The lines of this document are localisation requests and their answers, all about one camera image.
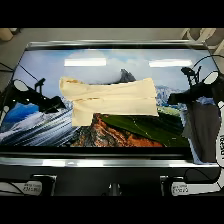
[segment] folded cloth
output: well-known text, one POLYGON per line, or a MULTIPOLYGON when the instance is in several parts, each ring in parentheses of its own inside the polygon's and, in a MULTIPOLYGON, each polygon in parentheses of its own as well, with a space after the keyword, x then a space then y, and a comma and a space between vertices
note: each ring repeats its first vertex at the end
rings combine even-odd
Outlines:
POLYGON ((202 162, 216 162, 216 138, 221 121, 215 105, 198 102, 187 105, 183 137, 191 139, 194 150, 202 162))
POLYGON ((129 83, 88 85, 62 77, 59 88, 67 100, 73 101, 73 126, 91 125, 93 113, 158 116, 156 89, 151 78, 129 83))

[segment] gray cloth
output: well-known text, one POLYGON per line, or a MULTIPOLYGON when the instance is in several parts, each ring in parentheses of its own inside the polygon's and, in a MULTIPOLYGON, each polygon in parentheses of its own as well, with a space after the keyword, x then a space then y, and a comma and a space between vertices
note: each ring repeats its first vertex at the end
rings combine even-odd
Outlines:
POLYGON ((195 102, 187 109, 182 136, 191 139, 202 162, 216 162, 216 138, 221 125, 218 107, 195 102))

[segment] yellow fabric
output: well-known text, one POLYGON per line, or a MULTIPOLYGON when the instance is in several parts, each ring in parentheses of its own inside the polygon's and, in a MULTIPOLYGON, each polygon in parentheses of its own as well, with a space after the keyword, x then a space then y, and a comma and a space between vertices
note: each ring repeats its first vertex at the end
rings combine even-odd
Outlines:
POLYGON ((88 85, 62 77, 60 90, 73 101, 73 126, 91 125, 93 113, 158 116, 151 78, 112 85, 88 85))

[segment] floor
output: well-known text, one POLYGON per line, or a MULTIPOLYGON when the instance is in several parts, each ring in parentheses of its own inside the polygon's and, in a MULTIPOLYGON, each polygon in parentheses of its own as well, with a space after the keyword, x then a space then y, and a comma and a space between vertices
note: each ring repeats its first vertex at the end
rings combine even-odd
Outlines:
MULTIPOLYGON (((68 40, 178 40, 183 28, 24 28, 9 42, 0 43, 0 62, 14 67, 25 46, 34 41, 68 41, 68 40)), ((221 71, 224 71, 222 59, 216 59, 221 71)), ((10 76, 1 74, 0 91, 7 85, 10 76)), ((179 168, 52 168, 22 167, 0 165, 0 178, 27 179, 31 174, 56 174, 56 195, 101 195, 110 182, 121 184, 146 183, 148 193, 160 194, 159 176, 183 176, 184 169, 179 168)), ((218 175, 218 169, 207 169, 210 178, 218 175)), ((202 179, 200 173, 194 178, 202 179)))

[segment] display screen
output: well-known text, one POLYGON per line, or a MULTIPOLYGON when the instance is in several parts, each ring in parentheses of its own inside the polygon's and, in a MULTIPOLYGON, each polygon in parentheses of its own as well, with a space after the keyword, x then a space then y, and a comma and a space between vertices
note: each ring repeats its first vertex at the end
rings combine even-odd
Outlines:
MULTIPOLYGON (((13 80, 22 81, 35 97, 20 95, 17 92, 14 95, 8 94, 10 99, 6 99, 4 104, 8 111, 1 124, 0 144, 59 147, 189 147, 188 140, 181 136, 183 125, 180 111, 186 109, 186 106, 168 105, 167 100, 170 93, 189 89, 187 77, 181 72, 181 68, 192 67, 207 55, 207 50, 193 49, 25 51, 13 80), (59 89, 59 80, 62 76, 86 84, 100 85, 134 82, 150 77, 157 92, 159 117, 96 113, 90 126, 74 127, 73 104, 62 96, 59 89), (36 85, 43 78, 43 85, 36 85), (39 104, 40 95, 48 99, 58 96, 65 107, 58 108, 55 112, 48 110, 46 113, 46 105, 39 104)), ((200 81, 217 70, 211 58, 203 60, 199 65, 202 66, 200 81)), ((204 98, 201 100, 202 103, 210 101, 211 99, 204 98)))

